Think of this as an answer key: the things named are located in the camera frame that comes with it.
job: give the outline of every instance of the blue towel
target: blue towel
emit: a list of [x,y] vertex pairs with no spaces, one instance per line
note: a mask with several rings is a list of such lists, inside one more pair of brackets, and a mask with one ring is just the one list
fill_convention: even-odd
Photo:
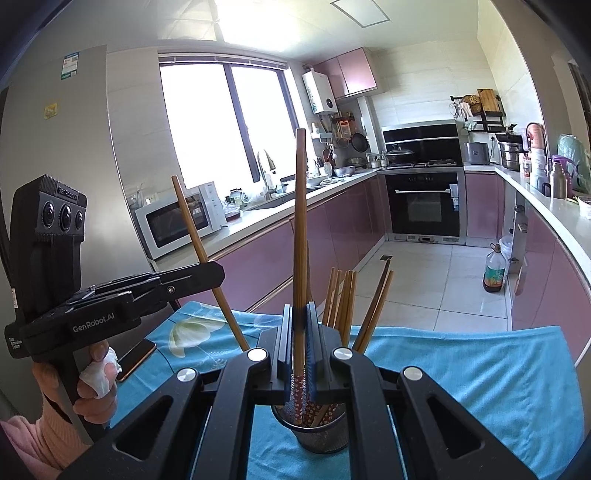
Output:
[[[281,317],[235,312],[249,343]],[[352,341],[358,332],[353,327]],[[216,307],[186,304],[149,337],[158,346],[121,384],[113,423],[182,367],[219,368],[240,352]],[[506,333],[440,333],[378,327],[367,351],[391,370],[421,367],[510,448],[540,480],[554,480],[583,440],[583,407],[576,373],[559,327]],[[315,455],[257,407],[248,479],[350,478],[348,451]]]

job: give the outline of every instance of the bowl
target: bowl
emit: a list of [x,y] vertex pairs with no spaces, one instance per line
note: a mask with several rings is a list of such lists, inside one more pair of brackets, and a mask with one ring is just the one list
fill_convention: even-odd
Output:
[[328,175],[321,175],[320,177],[312,177],[310,179],[306,179],[306,186],[317,187],[318,185],[320,185],[320,182],[322,180],[325,180],[328,177],[329,177]]
[[337,177],[347,177],[355,173],[355,167],[341,167],[335,169],[335,175]]

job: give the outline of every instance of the upper cabinet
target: upper cabinet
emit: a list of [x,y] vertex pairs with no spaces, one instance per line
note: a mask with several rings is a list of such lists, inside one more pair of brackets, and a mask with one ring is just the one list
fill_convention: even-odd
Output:
[[378,88],[363,48],[314,65],[314,70],[328,76],[336,99]]

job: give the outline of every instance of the countertop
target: countertop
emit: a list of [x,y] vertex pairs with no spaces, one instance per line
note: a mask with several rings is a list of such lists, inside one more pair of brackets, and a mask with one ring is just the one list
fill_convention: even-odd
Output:
[[[377,175],[380,168],[370,168],[362,173],[356,173],[351,177],[343,179],[341,183],[327,185],[322,189],[310,192],[306,195],[308,206],[333,196],[359,182],[368,180]],[[203,247],[208,256],[211,256],[220,250],[252,235],[255,232],[278,222],[292,215],[296,208],[296,201],[290,200],[283,205],[264,210],[243,211],[240,218],[228,222],[221,230],[202,238]],[[186,267],[197,262],[197,255],[192,244],[176,249],[156,260],[156,266],[159,270],[169,270],[172,268]]]
[[578,204],[549,198],[531,187],[519,172],[498,165],[469,165],[464,171],[494,171],[520,192],[554,229],[591,285],[591,220],[581,217]]

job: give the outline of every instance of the camera lens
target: camera lens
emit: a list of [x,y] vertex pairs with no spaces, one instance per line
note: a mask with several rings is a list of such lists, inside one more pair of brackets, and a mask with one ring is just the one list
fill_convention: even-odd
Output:
[[51,202],[47,202],[43,207],[43,214],[41,218],[43,220],[43,225],[46,227],[50,227],[53,223],[53,219],[56,217],[56,208],[53,206]]
[[74,224],[76,225],[76,230],[80,230],[82,228],[82,212],[78,212],[76,214],[76,220]]
[[67,232],[72,224],[72,209],[69,205],[64,205],[60,212],[60,227]]

